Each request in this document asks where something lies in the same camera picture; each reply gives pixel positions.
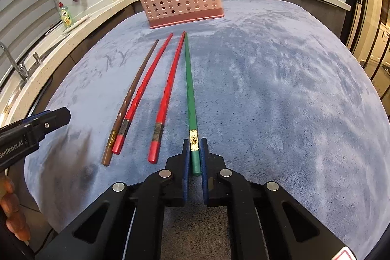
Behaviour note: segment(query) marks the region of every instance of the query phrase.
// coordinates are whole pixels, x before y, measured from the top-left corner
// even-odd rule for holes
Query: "metal screw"
[[[161,176],[162,178],[168,178],[172,175],[172,172],[169,171],[169,170],[161,170],[159,173],[158,173],[159,176]]]
[[[277,184],[276,182],[268,182],[267,189],[269,189],[270,191],[277,191],[279,189],[279,184]]]
[[[223,176],[224,178],[228,178],[228,177],[232,176],[233,172],[232,172],[231,170],[229,170],[229,169],[222,169],[222,170],[220,171],[220,174],[221,174],[221,176]]]
[[[122,192],[124,190],[124,184],[123,183],[115,183],[113,186],[112,186],[112,189],[116,192]]]

